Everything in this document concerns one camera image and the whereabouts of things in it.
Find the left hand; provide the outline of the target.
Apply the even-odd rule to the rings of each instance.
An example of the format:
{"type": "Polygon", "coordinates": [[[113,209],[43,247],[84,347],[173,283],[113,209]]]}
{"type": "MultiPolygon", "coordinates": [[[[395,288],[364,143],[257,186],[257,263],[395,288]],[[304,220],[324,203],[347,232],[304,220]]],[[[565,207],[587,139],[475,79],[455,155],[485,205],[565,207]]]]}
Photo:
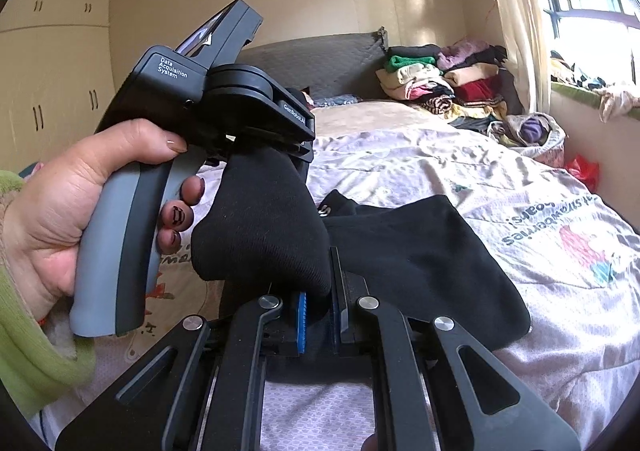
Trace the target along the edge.
{"type": "Polygon", "coordinates": [[[6,208],[1,240],[6,267],[36,320],[74,293],[78,244],[111,174],[185,151],[178,134],[128,120],[77,142],[26,182],[6,208]]]}

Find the right hand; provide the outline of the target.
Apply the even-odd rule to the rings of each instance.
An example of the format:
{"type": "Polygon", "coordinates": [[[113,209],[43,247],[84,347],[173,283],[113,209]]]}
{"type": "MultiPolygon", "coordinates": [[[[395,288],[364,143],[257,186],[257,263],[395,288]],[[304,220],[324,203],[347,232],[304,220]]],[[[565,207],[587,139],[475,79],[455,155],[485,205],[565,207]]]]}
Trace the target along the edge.
{"type": "Polygon", "coordinates": [[[378,437],[376,437],[376,434],[367,437],[361,446],[361,451],[378,451],[378,437]]]}

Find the green left sleeve forearm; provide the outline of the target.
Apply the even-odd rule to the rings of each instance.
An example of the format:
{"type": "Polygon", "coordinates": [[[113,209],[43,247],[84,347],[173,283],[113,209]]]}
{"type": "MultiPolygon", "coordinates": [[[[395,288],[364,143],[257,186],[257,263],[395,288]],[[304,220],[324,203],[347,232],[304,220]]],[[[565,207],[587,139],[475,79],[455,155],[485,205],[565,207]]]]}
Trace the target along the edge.
{"type": "Polygon", "coordinates": [[[96,368],[91,339],[70,333],[68,313],[53,309],[47,330],[18,291],[6,252],[1,253],[1,380],[25,419],[88,383],[96,368]]]}

